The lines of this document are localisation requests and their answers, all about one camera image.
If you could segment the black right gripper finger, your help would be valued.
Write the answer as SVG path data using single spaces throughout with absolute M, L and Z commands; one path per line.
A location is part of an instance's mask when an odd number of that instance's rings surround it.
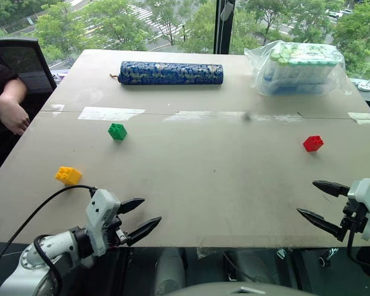
M 332 234 L 338 241 L 343 242 L 347 230 L 326 221 L 322 216 L 309 210 L 297 208 L 297 211 L 312 225 Z
M 313 181 L 312 184 L 320 189 L 321 191 L 332 195 L 334 197 L 338 197 L 340 195 L 347 196 L 350 188 L 348 186 L 344 186 L 339 183 L 325 181 L 325 180 L 316 180 Z

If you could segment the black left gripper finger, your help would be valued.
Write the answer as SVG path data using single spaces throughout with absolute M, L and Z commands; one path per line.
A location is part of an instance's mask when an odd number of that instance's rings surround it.
M 140 225 L 140 227 L 135 229 L 133 232 L 129 233 L 126 241 L 127 246 L 130 247 L 135 243 L 139 242 L 141 239 L 148 236 L 158 226 L 161 220 L 162 220 L 161 216 L 152 218 L 146 221 L 144 224 Z
M 132 210 L 134 210 L 136 207 L 138 207 L 140 204 L 142 204 L 145 201 L 143 198 L 133 198 L 126 200 L 121 203 L 120 205 L 120 214 L 128 213 Z

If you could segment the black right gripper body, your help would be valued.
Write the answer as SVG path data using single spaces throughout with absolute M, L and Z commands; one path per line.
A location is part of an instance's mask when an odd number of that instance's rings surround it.
M 341 221 L 342 237 L 345 237 L 347 231 L 353 230 L 354 233 L 363 233 L 368 219 L 366 214 L 368 209 L 365 204 L 348 199 L 343 208 L 344 217 Z

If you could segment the person's bare hand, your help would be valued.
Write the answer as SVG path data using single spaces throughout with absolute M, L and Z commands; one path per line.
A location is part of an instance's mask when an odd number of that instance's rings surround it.
M 21 106 L 23 100 L 23 96 L 0 96 L 0 121 L 7 129 L 20 136 L 30 124 L 29 116 Z

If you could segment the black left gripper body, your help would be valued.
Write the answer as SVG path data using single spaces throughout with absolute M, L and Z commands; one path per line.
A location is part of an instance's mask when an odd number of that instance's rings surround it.
M 107 249 L 115 249 L 121 245 L 130 246 L 130 237 L 121 229 L 122 220 L 115 215 L 104 226 L 104 237 Z

